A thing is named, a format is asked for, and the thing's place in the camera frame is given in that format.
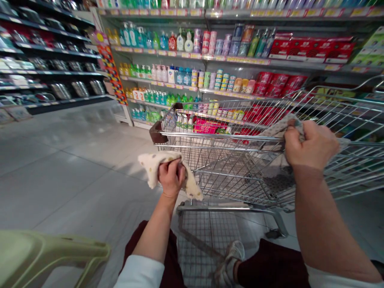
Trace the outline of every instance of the plastic stool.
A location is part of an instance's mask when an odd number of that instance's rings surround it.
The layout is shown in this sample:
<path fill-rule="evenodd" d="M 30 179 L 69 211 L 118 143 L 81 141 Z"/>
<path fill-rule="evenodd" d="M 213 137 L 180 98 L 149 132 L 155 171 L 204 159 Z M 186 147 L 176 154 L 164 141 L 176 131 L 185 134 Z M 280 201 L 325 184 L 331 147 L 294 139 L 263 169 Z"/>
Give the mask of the plastic stool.
<path fill-rule="evenodd" d="M 0 230 L 0 287 L 23 288 L 40 278 L 44 282 L 56 267 L 81 266 L 75 288 L 82 288 L 110 252 L 108 244 L 79 236 Z"/>

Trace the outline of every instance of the white sleeve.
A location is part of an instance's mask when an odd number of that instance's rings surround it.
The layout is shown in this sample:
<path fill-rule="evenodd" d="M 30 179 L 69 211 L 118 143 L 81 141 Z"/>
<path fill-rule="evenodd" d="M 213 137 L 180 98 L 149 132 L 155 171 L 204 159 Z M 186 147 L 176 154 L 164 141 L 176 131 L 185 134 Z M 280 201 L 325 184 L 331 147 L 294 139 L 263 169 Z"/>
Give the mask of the white sleeve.
<path fill-rule="evenodd" d="M 384 282 L 367 283 L 323 272 L 306 265 L 311 288 L 384 288 Z"/>
<path fill-rule="evenodd" d="M 159 288 L 163 273 L 164 264 L 144 256 L 130 255 L 114 288 Z"/>

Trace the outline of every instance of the supermarket aisle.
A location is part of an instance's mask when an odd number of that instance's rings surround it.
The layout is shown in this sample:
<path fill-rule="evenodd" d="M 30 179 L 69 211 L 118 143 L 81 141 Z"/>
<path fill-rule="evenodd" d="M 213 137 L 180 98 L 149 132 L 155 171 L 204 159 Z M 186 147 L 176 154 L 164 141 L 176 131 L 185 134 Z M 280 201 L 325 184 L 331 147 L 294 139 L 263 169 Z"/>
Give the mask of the supermarket aisle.
<path fill-rule="evenodd" d="M 159 188 L 150 190 L 136 161 L 154 152 L 147 130 L 116 123 L 113 101 L 61 110 L 0 128 L 0 229 L 78 234 L 112 245 L 112 255 L 90 287 L 112 287 L 125 244 L 149 219 Z M 186 200 L 179 196 L 179 202 Z M 344 219 L 370 258 L 384 262 L 382 194 L 339 202 Z M 294 214 L 283 214 L 290 236 L 277 243 L 298 249 Z M 247 256 L 274 223 L 262 214 L 185 214 L 172 228 L 188 287 L 210 287 L 226 245 L 240 238 Z M 55 271 L 45 287 L 71 287 L 80 270 Z"/>

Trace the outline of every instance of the shoe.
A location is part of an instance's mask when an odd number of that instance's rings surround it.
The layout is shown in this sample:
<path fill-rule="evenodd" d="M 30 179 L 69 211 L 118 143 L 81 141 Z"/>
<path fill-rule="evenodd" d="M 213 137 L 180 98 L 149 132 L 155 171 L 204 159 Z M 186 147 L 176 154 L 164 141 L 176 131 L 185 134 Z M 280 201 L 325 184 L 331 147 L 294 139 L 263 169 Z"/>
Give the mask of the shoe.
<path fill-rule="evenodd" d="M 239 240 L 232 241 L 226 251 L 224 261 L 217 267 L 215 281 L 217 287 L 235 287 L 233 267 L 236 262 L 245 260 L 245 250 Z"/>

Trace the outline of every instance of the person's left hand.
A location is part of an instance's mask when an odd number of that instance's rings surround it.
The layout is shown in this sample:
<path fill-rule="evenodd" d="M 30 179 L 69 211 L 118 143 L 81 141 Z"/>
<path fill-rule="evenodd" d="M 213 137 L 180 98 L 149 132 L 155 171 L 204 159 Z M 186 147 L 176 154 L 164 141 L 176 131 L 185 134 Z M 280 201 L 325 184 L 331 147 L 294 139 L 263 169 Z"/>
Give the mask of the person's left hand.
<path fill-rule="evenodd" d="M 181 158 L 159 166 L 159 181 L 163 186 L 163 194 L 169 198 L 177 198 L 185 179 L 185 167 L 179 164 Z"/>

